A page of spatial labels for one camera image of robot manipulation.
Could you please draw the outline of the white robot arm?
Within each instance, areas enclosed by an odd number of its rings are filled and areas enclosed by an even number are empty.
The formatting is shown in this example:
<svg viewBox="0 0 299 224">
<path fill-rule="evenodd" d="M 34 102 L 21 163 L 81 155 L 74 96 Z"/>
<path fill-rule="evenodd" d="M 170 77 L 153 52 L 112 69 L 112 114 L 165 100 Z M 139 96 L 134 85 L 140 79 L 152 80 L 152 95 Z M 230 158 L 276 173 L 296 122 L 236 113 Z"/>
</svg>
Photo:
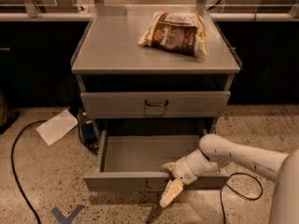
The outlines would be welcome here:
<svg viewBox="0 0 299 224">
<path fill-rule="evenodd" d="M 275 183 L 269 224 L 299 224 L 299 150 L 286 154 L 249 147 L 213 133 L 200 138 L 194 152 L 163 165 L 173 179 L 166 185 L 160 206 L 167 207 L 185 186 L 232 161 Z"/>
</svg>

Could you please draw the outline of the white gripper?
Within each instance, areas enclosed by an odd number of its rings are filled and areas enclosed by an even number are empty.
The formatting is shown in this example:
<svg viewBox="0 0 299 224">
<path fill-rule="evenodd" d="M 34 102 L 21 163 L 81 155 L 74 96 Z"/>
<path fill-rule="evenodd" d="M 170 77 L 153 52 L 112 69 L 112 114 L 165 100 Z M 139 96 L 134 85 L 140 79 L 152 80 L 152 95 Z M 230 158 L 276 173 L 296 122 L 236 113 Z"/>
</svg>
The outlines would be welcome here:
<svg viewBox="0 0 299 224">
<path fill-rule="evenodd" d="M 183 185 L 190 185 L 201 174 L 216 172 L 219 169 L 218 164 L 209 161 L 199 149 L 180 158 L 175 163 L 163 164 L 162 168 L 171 172 L 175 180 L 170 180 L 167 183 L 160 200 L 161 207 L 167 207 L 183 191 Z"/>
</svg>

